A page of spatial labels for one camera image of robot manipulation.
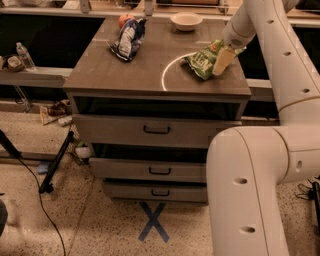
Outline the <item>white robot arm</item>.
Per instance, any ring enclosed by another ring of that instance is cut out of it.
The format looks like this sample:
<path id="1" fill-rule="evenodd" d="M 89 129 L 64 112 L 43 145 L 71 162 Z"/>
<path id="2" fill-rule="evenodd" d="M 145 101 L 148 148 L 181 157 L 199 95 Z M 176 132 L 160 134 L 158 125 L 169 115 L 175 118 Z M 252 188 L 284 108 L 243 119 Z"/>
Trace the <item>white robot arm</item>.
<path id="1" fill-rule="evenodd" d="M 320 76 L 290 25 L 299 0 L 243 0 L 223 31 L 234 48 L 258 39 L 280 123 L 212 140 L 206 163 L 214 256 L 289 256 L 276 187 L 320 173 Z"/>

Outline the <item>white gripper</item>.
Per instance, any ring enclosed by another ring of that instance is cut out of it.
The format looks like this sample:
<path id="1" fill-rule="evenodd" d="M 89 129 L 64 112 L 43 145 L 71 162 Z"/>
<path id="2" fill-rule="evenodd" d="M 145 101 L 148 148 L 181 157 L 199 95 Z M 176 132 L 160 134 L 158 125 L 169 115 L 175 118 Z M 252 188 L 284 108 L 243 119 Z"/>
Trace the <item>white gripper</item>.
<path id="1" fill-rule="evenodd" d="M 223 41 L 231 47 L 220 49 L 213 66 L 212 74 L 221 75 L 233 61 L 236 53 L 233 49 L 246 47 L 255 36 L 255 28 L 247 14 L 236 14 L 226 24 L 223 30 Z"/>

